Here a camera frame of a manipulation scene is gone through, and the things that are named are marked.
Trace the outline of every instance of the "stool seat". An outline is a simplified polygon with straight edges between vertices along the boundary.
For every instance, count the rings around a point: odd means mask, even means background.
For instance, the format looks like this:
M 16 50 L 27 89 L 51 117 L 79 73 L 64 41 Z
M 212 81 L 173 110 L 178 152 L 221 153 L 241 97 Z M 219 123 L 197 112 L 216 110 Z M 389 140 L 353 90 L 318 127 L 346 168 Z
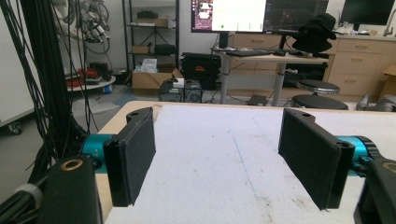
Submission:
M 340 88 L 332 83 L 311 79 L 298 81 L 297 87 L 314 93 L 336 94 L 340 92 Z
M 291 98 L 291 101 L 296 107 L 348 110 L 348 106 L 343 102 L 318 95 L 296 95 Z

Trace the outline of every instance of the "brown box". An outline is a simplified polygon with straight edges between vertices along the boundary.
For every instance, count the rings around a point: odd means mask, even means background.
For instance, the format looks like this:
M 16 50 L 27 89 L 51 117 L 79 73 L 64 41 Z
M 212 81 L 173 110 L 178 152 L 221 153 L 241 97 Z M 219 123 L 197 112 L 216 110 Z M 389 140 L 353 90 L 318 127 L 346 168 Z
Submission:
M 387 94 L 396 95 L 396 65 L 389 66 L 383 73 L 388 76 L 388 79 L 379 95 L 379 99 Z
M 173 77 L 183 77 L 181 73 L 175 69 L 172 73 L 147 73 L 147 72 L 133 72 L 132 73 L 132 88 L 134 93 L 144 93 L 155 95 L 159 94 L 161 85 L 166 79 Z
M 136 18 L 136 22 L 154 23 L 155 26 L 168 27 L 168 19 Z
M 132 53 L 149 53 L 149 47 L 142 45 L 132 46 Z

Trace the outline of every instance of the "floor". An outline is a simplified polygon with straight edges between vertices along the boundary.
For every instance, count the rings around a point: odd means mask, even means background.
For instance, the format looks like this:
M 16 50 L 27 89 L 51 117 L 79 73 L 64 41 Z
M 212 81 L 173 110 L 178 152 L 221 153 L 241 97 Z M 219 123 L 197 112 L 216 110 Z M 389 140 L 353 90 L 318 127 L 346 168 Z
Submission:
M 84 104 L 81 94 L 70 93 L 73 98 L 73 113 L 76 121 L 91 133 L 97 133 L 106 123 L 130 101 L 158 101 L 157 96 L 135 95 L 132 88 L 125 85 L 113 85 L 111 94 L 104 94 L 102 90 L 89 91 L 89 99 L 94 122 L 87 125 L 85 121 Z M 228 96 L 227 103 L 231 105 L 246 105 L 247 97 Z M 203 103 L 218 104 L 219 91 L 206 91 Z M 287 105 L 288 101 L 281 101 L 279 105 Z M 26 183 L 32 171 L 31 164 L 42 145 L 42 140 L 35 126 L 33 116 L 26 116 L 19 120 L 23 132 L 19 135 L 11 134 L 7 126 L 0 128 L 0 203 L 14 193 L 15 188 Z

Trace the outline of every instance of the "monitor screen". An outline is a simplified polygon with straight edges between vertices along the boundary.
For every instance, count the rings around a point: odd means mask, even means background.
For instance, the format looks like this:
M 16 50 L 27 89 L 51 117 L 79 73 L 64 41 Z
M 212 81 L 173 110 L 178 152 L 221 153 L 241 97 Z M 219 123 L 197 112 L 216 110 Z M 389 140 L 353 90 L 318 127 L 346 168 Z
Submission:
M 340 22 L 387 25 L 395 0 L 346 0 Z
M 326 13 L 328 3 L 329 0 L 267 0 L 264 32 L 297 33 L 310 19 Z
M 191 0 L 191 31 L 257 32 L 263 29 L 266 0 Z

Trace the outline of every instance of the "desk leg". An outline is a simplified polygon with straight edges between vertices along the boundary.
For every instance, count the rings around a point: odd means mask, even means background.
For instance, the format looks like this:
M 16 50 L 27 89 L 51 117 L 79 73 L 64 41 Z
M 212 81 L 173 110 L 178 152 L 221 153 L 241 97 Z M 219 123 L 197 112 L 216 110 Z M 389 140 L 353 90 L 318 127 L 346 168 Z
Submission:
M 285 69 L 285 63 L 279 63 L 277 65 L 274 98 L 271 106 L 277 106 L 277 103 L 279 101 L 280 93 L 282 92 L 283 79 L 285 79 Z
M 222 55 L 222 59 L 223 59 L 223 66 L 222 66 L 220 103 L 222 105 L 225 105 L 227 103 L 228 77 L 230 75 L 231 57 L 227 55 Z

